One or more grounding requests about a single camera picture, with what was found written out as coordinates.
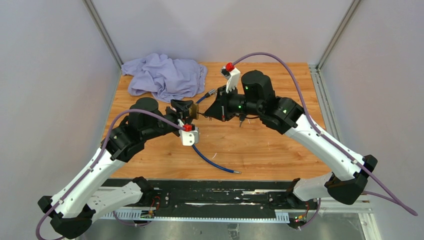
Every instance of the blue tube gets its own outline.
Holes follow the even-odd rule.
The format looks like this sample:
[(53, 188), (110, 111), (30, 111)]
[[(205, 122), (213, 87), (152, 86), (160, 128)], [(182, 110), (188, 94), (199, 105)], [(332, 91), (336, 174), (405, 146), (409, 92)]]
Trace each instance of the blue tube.
[[(205, 98), (207, 98), (206, 96), (202, 96), (199, 100), (197, 100), (197, 104), (198, 103), (200, 103), (201, 101), (203, 101)], [(216, 163), (214, 163), (213, 161), (211, 161), (211, 160), (209, 160), (207, 157), (205, 157), (199, 150), (198, 150), (198, 148), (195, 146), (195, 145), (193, 145), (192, 146), (193, 147), (193, 149), (194, 149), (194, 151), (197, 153), (197, 155), (199, 155), (203, 160), (205, 160), (208, 164), (210, 164), (210, 165), (212, 165), (212, 166), (214, 166), (215, 168), (218, 168), (218, 169), (221, 169), (221, 170), (223, 170), (223, 171), (226, 171), (226, 172), (229, 172), (229, 173), (232, 173), (232, 174), (241, 174), (241, 172), (240, 171), (234, 171), (234, 170), (231, 170), (231, 169), (228, 169), (228, 168), (225, 168), (225, 167), (223, 167), (223, 166), (220, 166), (220, 165), (218, 165), (218, 164), (216, 164)]]

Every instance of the white wall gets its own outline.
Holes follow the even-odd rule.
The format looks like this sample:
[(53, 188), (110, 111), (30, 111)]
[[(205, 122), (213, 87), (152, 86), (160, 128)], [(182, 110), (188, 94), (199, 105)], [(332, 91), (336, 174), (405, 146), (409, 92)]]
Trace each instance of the white wall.
[(316, 64), (352, 0), (93, 2), (124, 62), (153, 52), (226, 62), (262, 51), (286, 62)]
[[(343, 141), (404, 202), (371, 197), (384, 240), (423, 239), (424, 2), (365, 0), (322, 73)], [(383, 193), (370, 180), (369, 191)]]
[(120, 72), (80, 0), (1, 1), (0, 33), (0, 239), (32, 240), (38, 199), (96, 150)]

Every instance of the wooden tabletop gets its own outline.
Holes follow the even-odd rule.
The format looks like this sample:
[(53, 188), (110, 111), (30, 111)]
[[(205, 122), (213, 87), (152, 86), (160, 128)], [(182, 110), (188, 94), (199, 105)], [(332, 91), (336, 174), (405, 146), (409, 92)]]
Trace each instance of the wooden tabletop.
[[(205, 92), (184, 100), (197, 101), (207, 91), (226, 84), (220, 69), (224, 62), (203, 62), (208, 68)], [(288, 64), (299, 82), (303, 97), (312, 118), (324, 127), (314, 84), (306, 63)], [(277, 96), (289, 97), (300, 103), (292, 79), (279, 63), (239, 63), (241, 74), (251, 70), (262, 71), (271, 78)], [(150, 93), (131, 96), (127, 92), (132, 76), (122, 76), (107, 120), (106, 129), (120, 112), (129, 109), (137, 99), (152, 97)], [(199, 105), (204, 112), (214, 101), (209, 97)], [(169, 103), (159, 102), (159, 110), (165, 114)], [(211, 180), (287, 180), (313, 178), (326, 174), (330, 169), (309, 150), (296, 141), (265, 127), (259, 119), (247, 120), (239, 127), (238, 118), (228, 122), (209, 121), (200, 116), (193, 121), (199, 127), (200, 141), (197, 148), (213, 162), (240, 171), (228, 173), (217, 169), (200, 158), (191, 146), (183, 146), (174, 134), (157, 137), (146, 142), (145, 149), (116, 171), (114, 178), (147, 179), (211, 179)]]

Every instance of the purple cloth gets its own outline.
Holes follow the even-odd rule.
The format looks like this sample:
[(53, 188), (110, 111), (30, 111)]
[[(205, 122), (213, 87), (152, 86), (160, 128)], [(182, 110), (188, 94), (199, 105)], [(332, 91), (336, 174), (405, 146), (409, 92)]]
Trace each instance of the purple cloth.
[(172, 60), (157, 53), (127, 61), (121, 69), (122, 74), (134, 76), (128, 86), (129, 94), (140, 96), (151, 92), (155, 99), (166, 103), (203, 93), (208, 73), (205, 66), (194, 60)]

